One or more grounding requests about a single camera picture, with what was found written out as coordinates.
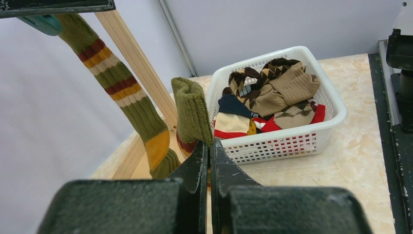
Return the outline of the olive striped sock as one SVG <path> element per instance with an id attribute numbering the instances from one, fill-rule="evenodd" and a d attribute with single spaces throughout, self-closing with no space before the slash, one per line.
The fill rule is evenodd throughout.
<path id="1" fill-rule="evenodd" d="M 71 47 L 141 136 L 151 177 L 168 177 L 180 166 L 180 161 L 169 147 L 167 125 L 132 72 L 79 14 L 58 14 L 56 18 L 62 25 L 58 36 Z"/>
<path id="2" fill-rule="evenodd" d="M 173 78 L 171 85 L 178 114 L 176 139 L 188 158 L 199 141 L 207 146 L 213 143 L 205 94 L 199 83 L 187 78 Z"/>

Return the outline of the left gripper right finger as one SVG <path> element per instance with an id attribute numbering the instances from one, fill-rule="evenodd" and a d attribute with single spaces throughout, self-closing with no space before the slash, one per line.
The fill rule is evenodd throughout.
<path id="1" fill-rule="evenodd" d="M 215 234 L 370 234 L 353 193 L 340 187 L 263 186 L 225 153 L 210 152 Z"/>

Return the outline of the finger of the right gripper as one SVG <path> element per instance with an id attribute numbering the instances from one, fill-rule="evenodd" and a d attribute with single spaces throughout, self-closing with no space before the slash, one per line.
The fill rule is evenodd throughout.
<path id="1" fill-rule="evenodd" d="M 113 0 L 1 0 L 0 17 L 14 18 L 115 10 Z"/>

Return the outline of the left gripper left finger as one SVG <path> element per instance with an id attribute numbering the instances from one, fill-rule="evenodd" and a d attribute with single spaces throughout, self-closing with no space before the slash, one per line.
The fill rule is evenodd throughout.
<path id="1" fill-rule="evenodd" d="M 207 146 L 165 179 L 73 180 L 55 194 L 39 234 L 203 234 Z"/>

